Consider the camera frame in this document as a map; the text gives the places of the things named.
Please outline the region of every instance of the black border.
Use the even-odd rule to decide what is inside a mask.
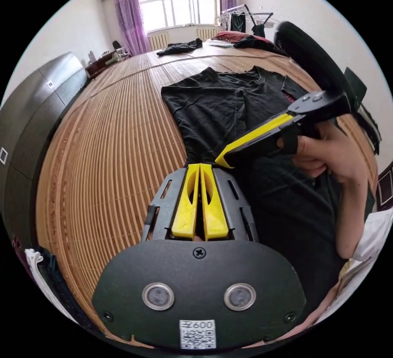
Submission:
[[[3,0],[3,95],[8,79],[32,37],[68,0]],[[327,0],[357,29],[380,64],[390,88],[390,0]],[[34,287],[13,255],[4,228],[0,228],[3,349],[15,353],[83,354],[85,356],[131,356],[99,341],[68,321]],[[319,355],[380,351],[389,347],[390,298],[387,281],[391,273],[388,237],[376,265],[349,301],[334,315],[303,337],[267,356],[315,357]]]

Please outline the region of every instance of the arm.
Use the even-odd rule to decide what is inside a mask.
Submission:
[[[367,190],[366,175],[342,185],[336,229],[336,248],[342,258],[352,258],[363,235]]]

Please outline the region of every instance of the radiator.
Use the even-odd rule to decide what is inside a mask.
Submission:
[[[152,36],[148,36],[148,38],[152,51],[163,50],[168,46],[168,39],[169,39],[168,33],[155,34]]]
[[[198,38],[200,38],[202,41],[206,41],[208,39],[212,39],[217,35],[217,33],[221,32],[222,29],[212,29],[212,28],[207,28],[207,29],[197,29],[196,32],[198,34]]]

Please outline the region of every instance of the hand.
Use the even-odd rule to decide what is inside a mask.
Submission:
[[[295,166],[314,178],[328,169],[342,184],[367,180],[366,163],[356,145],[331,122],[318,123],[316,127],[320,140],[298,137],[298,151],[293,157]],[[282,138],[277,146],[283,148]]]

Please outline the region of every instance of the window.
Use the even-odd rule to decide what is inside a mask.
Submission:
[[[217,24],[219,0],[139,1],[147,32],[188,24]]]

